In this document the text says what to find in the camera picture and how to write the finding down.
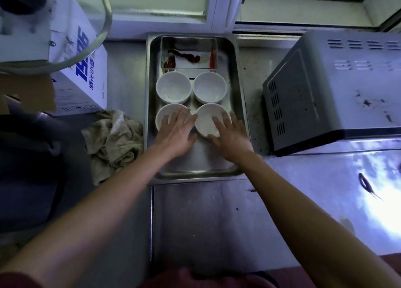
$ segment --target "left hand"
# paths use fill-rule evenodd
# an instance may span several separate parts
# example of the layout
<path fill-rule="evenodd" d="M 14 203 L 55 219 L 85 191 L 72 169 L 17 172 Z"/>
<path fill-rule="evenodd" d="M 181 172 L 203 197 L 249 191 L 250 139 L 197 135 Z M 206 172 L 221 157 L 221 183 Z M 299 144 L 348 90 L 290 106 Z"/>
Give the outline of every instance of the left hand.
<path fill-rule="evenodd" d="M 189 113 L 189 109 L 182 108 L 171 115 L 170 122 L 168 122 L 168 115 L 163 118 L 154 146 L 163 150 L 167 154 L 168 160 L 187 153 L 197 140 L 196 134 L 189 136 L 189 133 L 195 125 L 198 114 L 192 115 L 184 123 Z"/>

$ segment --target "right hand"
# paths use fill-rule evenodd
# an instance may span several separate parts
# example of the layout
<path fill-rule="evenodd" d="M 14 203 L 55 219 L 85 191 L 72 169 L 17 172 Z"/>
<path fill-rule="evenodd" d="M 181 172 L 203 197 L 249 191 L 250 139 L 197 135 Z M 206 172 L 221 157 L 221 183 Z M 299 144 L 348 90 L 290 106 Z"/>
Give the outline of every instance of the right hand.
<path fill-rule="evenodd" d="M 226 112 L 222 115 L 223 123 L 217 117 L 212 117 L 220 137 L 213 135 L 207 137 L 225 159 L 238 164 L 246 154 L 253 153 L 253 147 L 242 120 L 238 120 L 234 112 L 230 112 L 231 121 Z"/>

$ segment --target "stainless steel tray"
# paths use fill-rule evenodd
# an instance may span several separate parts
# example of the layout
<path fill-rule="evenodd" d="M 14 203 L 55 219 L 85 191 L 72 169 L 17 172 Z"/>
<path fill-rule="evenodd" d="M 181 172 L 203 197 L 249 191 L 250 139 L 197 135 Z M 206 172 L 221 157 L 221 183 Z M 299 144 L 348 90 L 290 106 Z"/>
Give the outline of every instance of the stainless steel tray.
<path fill-rule="evenodd" d="M 156 94 L 156 81 L 163 74 L 161 63 L 160 42 L 163 35 L 149 35 L 146 47 L 146 90 L 145 90 L 145 125 L 143 127 L 143 149 L 153 144 L 157 129 L 155 117 L 158 110 L 165 104 Z M 227 111 L 233 110 L 239 119 L 245 123 L 248 132 L 248 122 L 243 95 L 242 80 L 238 61 L 238 47 L 235 37 L 215 37 L 218 44 L 218 69 L 228 85 L 228 93 L 220 103 Z M 194 78 L 193 71 L 189 78 Z M 198 69 L 197 73 L 208 71 Z M 202 104 L 193 93 L 185 105 L 195 112 Z M 245 176 L 232 163 L 229 163 L 216 151 L 209 140 L 198 134 L 198 139 L 190 152 L 172 160 L 153 179 L 151 184 L 187 183 L 191 181 L 214 181 L 227 179 L 243 179 Z"/>

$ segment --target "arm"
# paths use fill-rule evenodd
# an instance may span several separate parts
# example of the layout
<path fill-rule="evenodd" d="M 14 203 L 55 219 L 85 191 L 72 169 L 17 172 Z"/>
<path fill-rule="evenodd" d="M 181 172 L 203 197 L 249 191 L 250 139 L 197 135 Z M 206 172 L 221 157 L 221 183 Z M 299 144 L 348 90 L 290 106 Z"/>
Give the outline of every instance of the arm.
<path fill-rule="evenodd" d="M 210 140 L 247 175 L 288 247 L 317 287 L 401 287 L 381 258 L 253 152 L 245 127 L 231 113 Z"/>
<path fill-rule="evenodd" d="M 72 210 L 28 243 L 0 272 L 21 272 L 43 287 L 69 287 L 117 230 L 138 195 L 171 159 L 185 154 L 197 115 L 189 110 L 163 119 L 155 144 L 108 179 Z"/>

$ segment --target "empty white bowl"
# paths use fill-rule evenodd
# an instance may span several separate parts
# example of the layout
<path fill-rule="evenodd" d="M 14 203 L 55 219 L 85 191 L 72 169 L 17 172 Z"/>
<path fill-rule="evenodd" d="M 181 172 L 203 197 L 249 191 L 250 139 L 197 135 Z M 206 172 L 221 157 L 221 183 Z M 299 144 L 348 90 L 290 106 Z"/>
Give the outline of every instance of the empty white bowl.
<path fill-rule="evenodd" d="M 189 78 L 180 72 L 168 72 L 156 82 L 156 93 L 164 103 L 184 103 L 191 95 Z"/>
<path fill-rule="evenodd" d="M 187 109 L 186 106 L 179 103 L 170 103 L 162 107 L 156 114 L 156 120 L 155 120 L 156 129 L 158 131 L 160 130 L 164 116 L 168 115 L 168 122 L 170 122 L 171 115 L 173 115 L 175 111 L 182 108 Z"/>
<path fill-rule="evenodd" d="M 216 103 L 207 103 L 198 108 L 198 119 L 195 122 L 195 127 L 199 134 L 203 137 L 207 137 L 209 134 L 220 137 L 220 133 L 214 125 L 212 116 L 216 116 L 221 122 L 223 122 L 223 112 L 227 113 L 226 109 Z"/>
<path fill-rule="evenodd" d="M 194 94 L 201 103 L 219 103 L 227 94 L 227 83 L 218 73 L 201 73 L 195 78 Z"/>

